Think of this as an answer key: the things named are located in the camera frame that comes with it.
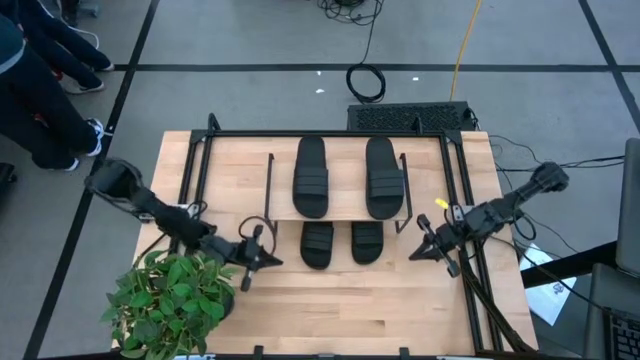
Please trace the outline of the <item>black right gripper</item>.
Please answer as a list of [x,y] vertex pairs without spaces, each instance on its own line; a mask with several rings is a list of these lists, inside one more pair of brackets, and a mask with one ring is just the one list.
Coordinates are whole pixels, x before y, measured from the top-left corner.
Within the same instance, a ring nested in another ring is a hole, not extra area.
[[433,230],[425,214],[420,214],[416,222],[424,234],[422,243],[409,256],[410,261],[443,260],[446,264],[447,272],[452,278],[456,278],[459,275],[462,275],[464,279],[476,278],[468,261],[458,263],[449,255],[453,250],[461,250],[467,242],[455,226],[443,224]]

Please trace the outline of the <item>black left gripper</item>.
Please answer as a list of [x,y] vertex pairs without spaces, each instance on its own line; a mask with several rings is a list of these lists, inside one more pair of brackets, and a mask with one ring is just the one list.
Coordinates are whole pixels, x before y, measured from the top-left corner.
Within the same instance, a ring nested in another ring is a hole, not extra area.
[[261,268],[281,266],[283,262],[264,250],[258,243],[263,232],[262,225],[256,225],[253,234],[240,242],[229,242],[216,235],[207,235],[201,239],[201,251],[217,260],[221,265],[231,263],[245,268],[240,290],[247,292],[254,274]]

